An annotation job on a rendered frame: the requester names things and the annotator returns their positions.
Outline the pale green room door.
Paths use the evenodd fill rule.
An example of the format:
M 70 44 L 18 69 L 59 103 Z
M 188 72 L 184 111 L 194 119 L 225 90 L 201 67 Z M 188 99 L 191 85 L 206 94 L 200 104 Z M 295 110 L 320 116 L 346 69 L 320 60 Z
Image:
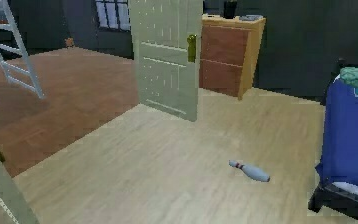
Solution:
M 12 220 L 12 224 L 40 224 L 25 200 L 22 192 L 3 165 L 0 152 L 0 207 Z
M 129 0 L 135 76 L 142 104 L 197 119 L 202 0 Z M 196 61 L 187 37 L 197 36 Z

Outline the wooden chest of drawers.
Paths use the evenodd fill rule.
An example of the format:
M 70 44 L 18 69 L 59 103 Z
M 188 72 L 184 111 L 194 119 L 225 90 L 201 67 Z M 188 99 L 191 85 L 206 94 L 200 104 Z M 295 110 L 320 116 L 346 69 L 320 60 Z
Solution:
M 266 18 L 202 16 L 199 87 L 243 98 L 253 86 Z

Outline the white bowling pin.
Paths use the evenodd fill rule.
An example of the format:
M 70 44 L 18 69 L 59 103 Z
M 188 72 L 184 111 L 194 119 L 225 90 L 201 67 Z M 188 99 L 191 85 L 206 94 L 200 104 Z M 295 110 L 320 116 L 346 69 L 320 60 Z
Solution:
M 241 164 L 235 160 L 230 160 L 229 165 L 231 167 L 240 169 L 244 174 L 246 174 L 249 178 L 260 181 L 260 182 L 269 182 L 270 176 L 264 172 L 262 169 L 249 165 L 249 164 Z

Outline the black cup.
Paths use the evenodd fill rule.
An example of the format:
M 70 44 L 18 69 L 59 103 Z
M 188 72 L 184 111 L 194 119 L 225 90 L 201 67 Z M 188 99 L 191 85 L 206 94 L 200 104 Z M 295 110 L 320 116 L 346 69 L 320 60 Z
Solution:
M 237 0 L 225 0 L 223 7 L 223 17 L 225 19 L 233 19 L 237 8 Z

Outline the blue bed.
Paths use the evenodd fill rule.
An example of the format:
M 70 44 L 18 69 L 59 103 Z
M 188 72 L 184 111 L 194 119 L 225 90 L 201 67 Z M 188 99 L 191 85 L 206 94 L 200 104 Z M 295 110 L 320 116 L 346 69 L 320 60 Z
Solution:
M 340 79 L 340 70 L 357 67 L 339 59 L 321 104 L 325 107 L 319 183 L 308 209 L 324 206 L 358 220 L 358 88 Z

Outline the white ladder shelf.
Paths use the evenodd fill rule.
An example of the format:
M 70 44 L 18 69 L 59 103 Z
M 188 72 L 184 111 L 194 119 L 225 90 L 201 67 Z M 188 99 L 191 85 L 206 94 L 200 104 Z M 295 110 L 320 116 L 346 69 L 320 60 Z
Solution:
M 0 30 L 11 32 L 17 44 L 16 47 L 11 47 L 0 43 L 0 67 L 2 68 L 7 81 L 9 83 L 15 83 L 21 85 L 22 87 L 36 93 L 40 99 L 44 99 L 45 94 L 41 88 L 37 74 L 33 68 L 33 65 L 29 59 L 28 52 L 23 43 L 23 39 L 19 32 L 18 26 L 16 24 L 15 18 L 9 6 L 8 0 L 0 0 Z M 2 50 L 20 56 L 26 64 L 26 69 L 22 69 L 16 65 L 8 63 L 1 54 Z M 11 74 L 12 71 L 26 75 L 27 77 L 30 78 L 32 84 L 29 85 L 23 81 L 14 78 Z

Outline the teal cloth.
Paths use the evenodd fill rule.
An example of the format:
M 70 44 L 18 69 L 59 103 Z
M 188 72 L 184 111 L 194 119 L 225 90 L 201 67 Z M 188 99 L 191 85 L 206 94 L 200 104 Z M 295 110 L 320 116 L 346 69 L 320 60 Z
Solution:
M 358 68 L 345 67 L 340 70 L 340 79 L 353 87 L 358 88 Z

